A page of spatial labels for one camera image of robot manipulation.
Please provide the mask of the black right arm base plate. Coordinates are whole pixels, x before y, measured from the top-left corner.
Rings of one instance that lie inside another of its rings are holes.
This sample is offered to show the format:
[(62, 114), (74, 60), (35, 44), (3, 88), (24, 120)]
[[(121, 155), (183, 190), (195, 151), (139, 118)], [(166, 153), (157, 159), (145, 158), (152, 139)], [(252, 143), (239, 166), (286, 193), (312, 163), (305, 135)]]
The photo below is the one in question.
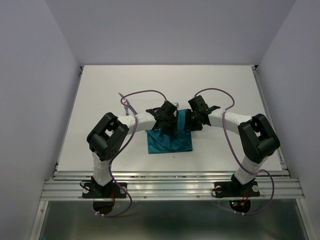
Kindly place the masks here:
[(215, 198), (240, 198), (248, 194), (249, 197), (259, 197), (260, 191), (256, 181), (245, 185), (232, 181), (219, 181), (214, 183), (211, 195)]

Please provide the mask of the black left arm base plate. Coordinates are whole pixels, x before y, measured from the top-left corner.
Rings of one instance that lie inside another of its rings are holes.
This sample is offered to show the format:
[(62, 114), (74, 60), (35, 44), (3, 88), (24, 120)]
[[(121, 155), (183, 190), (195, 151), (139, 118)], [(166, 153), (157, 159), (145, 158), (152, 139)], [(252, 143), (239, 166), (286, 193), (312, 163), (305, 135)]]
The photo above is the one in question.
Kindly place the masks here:
[(125, 199), (126, 193), (120, 189), (114, 182), (101, 186), (91, 181), (81, 181), (83, 199)]

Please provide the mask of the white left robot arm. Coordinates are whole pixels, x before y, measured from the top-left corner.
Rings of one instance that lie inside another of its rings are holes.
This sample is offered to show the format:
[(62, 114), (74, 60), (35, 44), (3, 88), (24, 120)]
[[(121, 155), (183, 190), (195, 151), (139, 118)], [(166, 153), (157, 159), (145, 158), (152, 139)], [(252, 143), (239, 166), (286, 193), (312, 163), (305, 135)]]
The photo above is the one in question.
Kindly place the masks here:
[(128, 116), (106, 113), (88, 134), (86, 141), (93, 156), (94, 191), (100, 197), (111, 193), (112, 160), (120, 153), (125, 138), (136, 132), (160, 130), (175, 136), (178, 132), (178, 104), (166, 100), (162, 106)]

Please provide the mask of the teal cloth napkin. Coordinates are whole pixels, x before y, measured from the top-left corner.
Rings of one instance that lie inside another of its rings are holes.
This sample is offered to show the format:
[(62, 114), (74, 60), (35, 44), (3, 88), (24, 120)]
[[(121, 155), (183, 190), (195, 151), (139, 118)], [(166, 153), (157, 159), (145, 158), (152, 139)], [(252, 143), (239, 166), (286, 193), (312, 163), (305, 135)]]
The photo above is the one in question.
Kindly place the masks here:
[(192, 134), (185, 129), (187, 110), (179, 110), (177, 134), (164, 134), (160, 129), (147, 131), (147, 150), (152, 154), (191, 152), (193, 150)]

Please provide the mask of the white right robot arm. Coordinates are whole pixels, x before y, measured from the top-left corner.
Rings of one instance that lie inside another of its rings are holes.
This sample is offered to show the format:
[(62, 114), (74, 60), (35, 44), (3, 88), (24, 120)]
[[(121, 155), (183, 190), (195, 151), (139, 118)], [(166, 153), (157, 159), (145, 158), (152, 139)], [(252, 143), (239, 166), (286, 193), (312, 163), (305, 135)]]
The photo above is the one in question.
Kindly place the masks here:
[(186, 111), (185, 129), (201, 131), (204, 125), (223, 129), (231, 153), (235, 151), (228, 137), (228, 131), (240, 137), (244, 158), (236, 159), (239, 168), (230, 182), (231, 192), (242, 195), (248, 190), (263, 165), (280, 147), (280, 141), (267, 117), (263, 114), (255, 116), (240, 115), (222, 110), (219, 106), (209, 107), (202, 96), (198, 95), (188, 101), (191, 109)]

